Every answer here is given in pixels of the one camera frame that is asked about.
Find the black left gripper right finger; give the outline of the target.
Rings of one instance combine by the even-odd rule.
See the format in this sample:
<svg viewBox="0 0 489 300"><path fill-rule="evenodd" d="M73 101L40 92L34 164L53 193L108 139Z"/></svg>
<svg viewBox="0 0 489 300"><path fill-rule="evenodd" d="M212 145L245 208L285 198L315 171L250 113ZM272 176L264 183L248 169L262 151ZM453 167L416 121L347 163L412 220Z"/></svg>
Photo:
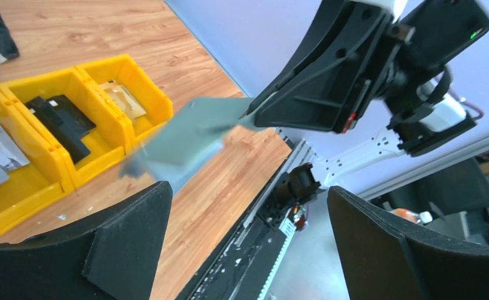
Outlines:
<svg viewBox="0 0 489 300"><path fill-rule="evenodd" d="M339 186L328 212L351 299L489 299L489 246L433 231Z"/></svg>

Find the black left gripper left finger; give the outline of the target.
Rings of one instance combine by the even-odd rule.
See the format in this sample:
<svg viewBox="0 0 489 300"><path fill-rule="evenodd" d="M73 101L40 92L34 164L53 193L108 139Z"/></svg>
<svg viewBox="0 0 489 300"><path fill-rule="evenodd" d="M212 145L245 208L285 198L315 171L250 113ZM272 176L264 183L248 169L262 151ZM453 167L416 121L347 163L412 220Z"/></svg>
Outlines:
<svg viewBox="0 0 489 300"><path fill-rule="evenodd" d="M159 181L63 227L0 244L0 299L148 299L172 199Z"/></svg>

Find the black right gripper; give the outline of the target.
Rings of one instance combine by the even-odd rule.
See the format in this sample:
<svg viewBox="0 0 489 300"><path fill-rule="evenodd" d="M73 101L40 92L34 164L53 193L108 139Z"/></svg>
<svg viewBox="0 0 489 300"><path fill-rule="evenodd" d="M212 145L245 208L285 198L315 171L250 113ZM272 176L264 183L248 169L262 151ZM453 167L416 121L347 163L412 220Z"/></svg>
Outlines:
<svg viewBox="0 0 489 300"><path fill-rule="evenodd" d="M359 1L322 1L282 71L250 104L258 128L347 132L394 90L401 41L392 13Z"/></svg>

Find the green leather card holder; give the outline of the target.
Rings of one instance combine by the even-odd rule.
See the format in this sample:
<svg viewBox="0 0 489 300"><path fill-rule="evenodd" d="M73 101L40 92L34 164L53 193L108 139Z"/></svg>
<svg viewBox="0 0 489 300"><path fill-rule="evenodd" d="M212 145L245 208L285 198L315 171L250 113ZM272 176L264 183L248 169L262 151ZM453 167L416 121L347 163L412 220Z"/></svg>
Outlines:
<svg viewBox="0 0 489 300"><path fill-rule="evenodd" d="M251 97L197 97L127 158L119 176L149 174L166 181L173 194L223 148L223 138L236 126L258 131L247 110Z"/></svg>

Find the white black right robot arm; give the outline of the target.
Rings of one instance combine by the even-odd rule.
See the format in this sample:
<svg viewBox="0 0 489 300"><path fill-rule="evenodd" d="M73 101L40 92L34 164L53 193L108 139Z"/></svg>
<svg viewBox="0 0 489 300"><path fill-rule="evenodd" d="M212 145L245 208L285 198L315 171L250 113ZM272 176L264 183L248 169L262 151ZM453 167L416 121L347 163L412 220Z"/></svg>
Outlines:
<svg viewBox="0 0 489 300"><path fill-rule="evenodd" d="M257 128L344 134L374 100L389 123L361 144L308 163L303 173L330 187L346 174L402 155L418 157L475 127L449 90L448 63L489 31L479 1L322 1L282 71L251 102Z"/></svg>

